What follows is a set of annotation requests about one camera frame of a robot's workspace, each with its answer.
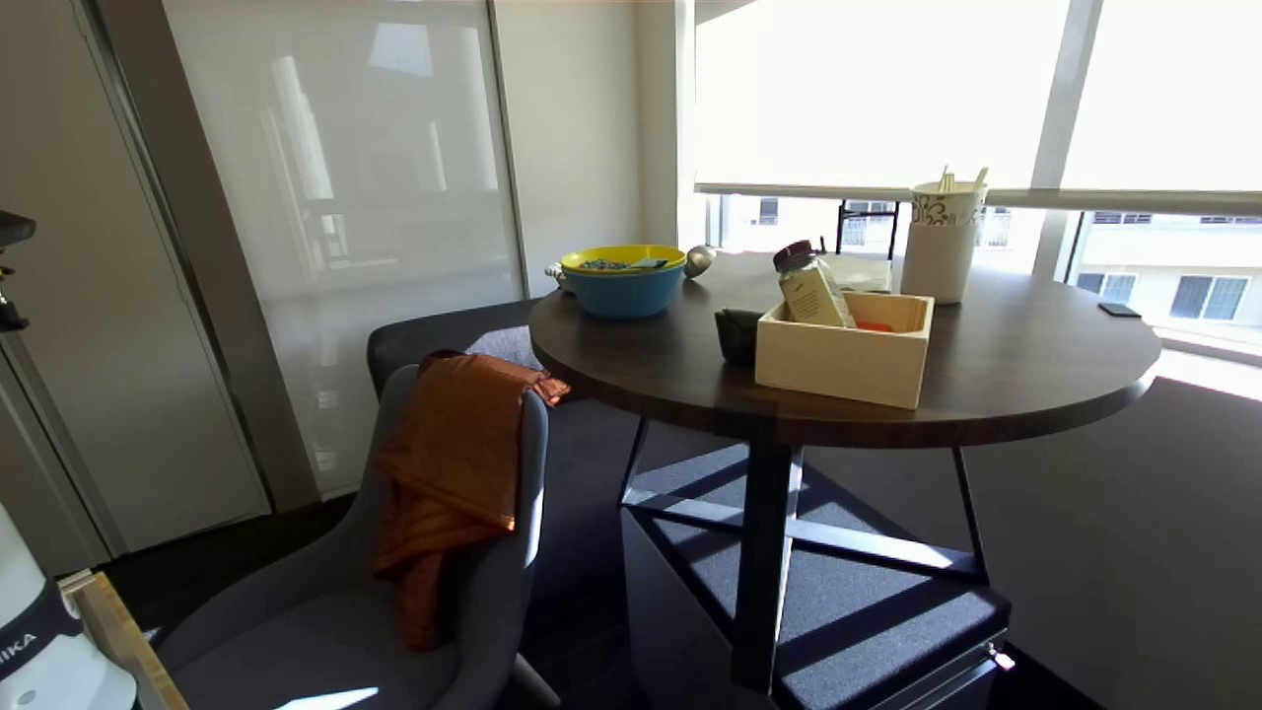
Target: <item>chair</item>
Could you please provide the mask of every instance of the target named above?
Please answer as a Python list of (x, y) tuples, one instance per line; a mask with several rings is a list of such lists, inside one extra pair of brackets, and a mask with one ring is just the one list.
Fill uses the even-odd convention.
[[(418, 367), (384, 388), (377, 448), (405, 408)], [(520, 626), (540, 547), (547, 473), (547, 408), (526, 393), (515, 531), (447, 563), (451, 642), (405, 649), (392, 584), (365, 573), (373, 531), (392, 510), (385, 476), (365, 473), (347, 518), (317, 544), (214, 594), (158, 642), (171, 674), (198, 710), (278, 705), (288, 697), (365, 690), (369, 705), (494, 705), (510, 677), (540, 703), (556, 690), (520, 659)]]

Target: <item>wooden box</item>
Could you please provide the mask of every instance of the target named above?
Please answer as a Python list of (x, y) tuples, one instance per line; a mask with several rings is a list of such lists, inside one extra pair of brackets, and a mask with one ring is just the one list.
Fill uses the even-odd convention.
[(930, 294), (848, 294), (860, 327), (757, 319), (752, 383), (915, 410), (933, 327)]

